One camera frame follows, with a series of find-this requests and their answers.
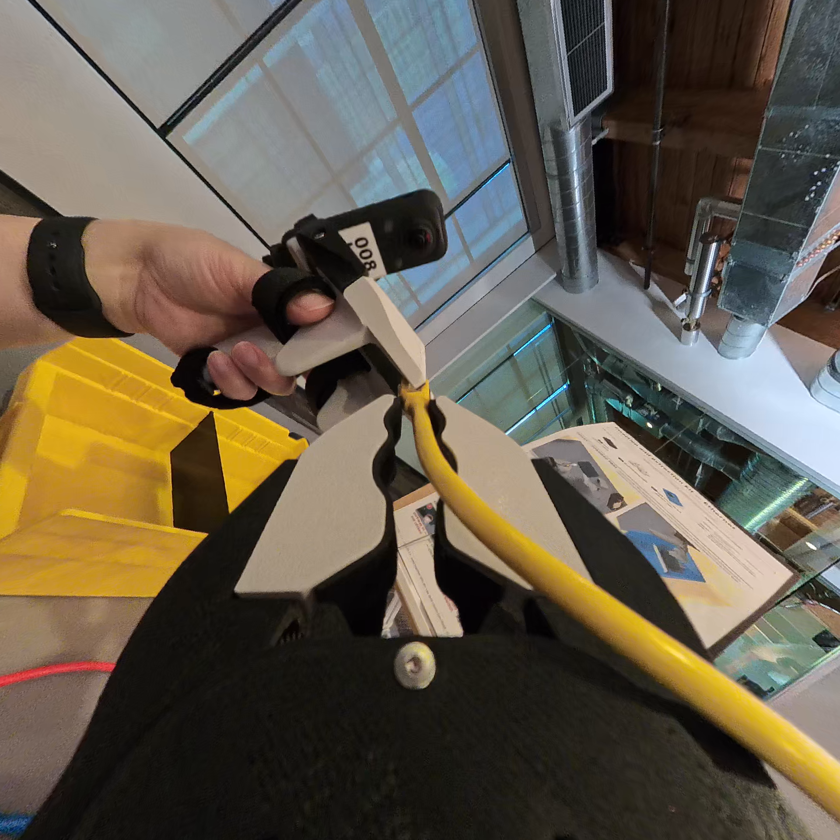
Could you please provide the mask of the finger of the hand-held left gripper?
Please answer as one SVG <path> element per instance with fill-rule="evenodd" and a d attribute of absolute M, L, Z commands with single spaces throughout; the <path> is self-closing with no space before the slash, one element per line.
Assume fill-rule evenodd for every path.
<path fill-rule="evenodd" d="M 345 289 L 343 296 L 402 381 L 422 387 L 427 382 L 424 342 L 383 289 L 374 280 L 361 277 Z"/>

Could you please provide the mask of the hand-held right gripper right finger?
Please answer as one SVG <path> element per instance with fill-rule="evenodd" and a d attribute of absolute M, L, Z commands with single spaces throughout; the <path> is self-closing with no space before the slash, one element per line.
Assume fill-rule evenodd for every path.
<path fill-rule="evenodd" d="M 450 472 L 509 527 L 550 556 L 552 574 L 594 581 L 529 455 L 497 427 L 447 397 L 429 401 L 429 423 Z M 443 550 L 484 581 L 515 592 L 542 594 L 517 567 L 488 548 L 459 518 L 442 491 L 437 525 Z"/>

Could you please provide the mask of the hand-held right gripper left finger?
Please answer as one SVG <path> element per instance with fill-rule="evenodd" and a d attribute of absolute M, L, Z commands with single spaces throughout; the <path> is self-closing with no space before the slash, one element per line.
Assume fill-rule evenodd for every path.
<path fill-rule="evenodd" d="M 387 487 L 402 427 L 392 395 L 322 434 L 297 460 L 234 591 L 384 611 L 396 578 Z"/>

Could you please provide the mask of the yellow plastic bin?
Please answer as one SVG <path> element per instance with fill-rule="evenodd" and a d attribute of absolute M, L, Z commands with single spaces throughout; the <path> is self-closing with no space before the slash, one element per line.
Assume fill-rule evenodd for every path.
<path fill-rule="evenodd" d="M 308 443 L 249 408 L 189 402 L 118 339 L 32 363 L 2 416 L 1 593 L 154 597 Z"/>

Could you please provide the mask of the person's left hand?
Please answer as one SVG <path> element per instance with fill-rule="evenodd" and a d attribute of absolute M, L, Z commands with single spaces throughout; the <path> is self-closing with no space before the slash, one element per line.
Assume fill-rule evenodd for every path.
<path fill-rule="evenodd" d="M 94 220 L 81 239 L 86 271 L 104 317 L 123 333 L 146 334 L 182 357 L 260 324 L 251 293 L 267 266 L 201 230 L 138 220 Z M 308 326 L 331 314 L 334 302 L 318 291 L 296 295 L 289 321 Z M 263 390 L 287 396 L 295 378 L 277 372 L 249 341 L 214 351 L 206 361 L 216 388 L 246 401 Z"/>

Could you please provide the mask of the instruction sheet on wooden board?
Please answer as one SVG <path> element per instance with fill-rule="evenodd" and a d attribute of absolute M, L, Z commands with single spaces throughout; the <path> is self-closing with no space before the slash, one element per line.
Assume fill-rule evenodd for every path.
<path fill-rule="evenodd" d="M 616 423 L 560 430 L 524 445 L 646 559 L 716 654 L 793 582 L 793 573 Z M 395 503 L 396 591 L 424 636 L 459 637 L 455 604 L 434 580 L 438 494 Z"/>

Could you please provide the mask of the metal vent grille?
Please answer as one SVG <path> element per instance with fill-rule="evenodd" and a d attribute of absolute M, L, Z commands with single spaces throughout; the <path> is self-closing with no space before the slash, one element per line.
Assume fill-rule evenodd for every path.
<path fill-rule="evenodd" d="M 551 3 L 567 123 L 588 117 L 614 91 L 613 3 Z"/>

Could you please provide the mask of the metal pipe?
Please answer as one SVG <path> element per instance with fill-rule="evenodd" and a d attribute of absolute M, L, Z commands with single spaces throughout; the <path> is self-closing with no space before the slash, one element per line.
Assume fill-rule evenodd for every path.
<path fill-rule="evenodd" d="M 696 207 L 686 251 L 685 273 L 689 277 L 687 292 L 678 298 L 675 307 L 681 315 L 680 343 L 686 347 L 697 343 L 702 316 L 712 292 L 721 250 L 727 238 L 711 230 L 712 222 L 721 219 L 737 222 L 742 200 L 703 197 Z"/>

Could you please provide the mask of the silver round duct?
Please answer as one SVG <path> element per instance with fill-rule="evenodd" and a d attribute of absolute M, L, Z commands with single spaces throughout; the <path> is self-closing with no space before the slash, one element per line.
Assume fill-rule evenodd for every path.
<path fill-rule="evenodd" d="M 553 226 L 560 256 L 560 284 L 581 294 L 597 285 L 595 181 L 592 130 L 587 121 L 565 128 L 540 127 Z"/>

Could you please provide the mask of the rectangular metal duct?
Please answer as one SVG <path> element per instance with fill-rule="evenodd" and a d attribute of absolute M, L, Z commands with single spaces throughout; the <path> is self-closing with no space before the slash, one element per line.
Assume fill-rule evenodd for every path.
<path fill-rule="evenodd" d="M 839 2 L 792 2 L 717 305 L 719 352 L 750 355 L 838 247 Z"/>

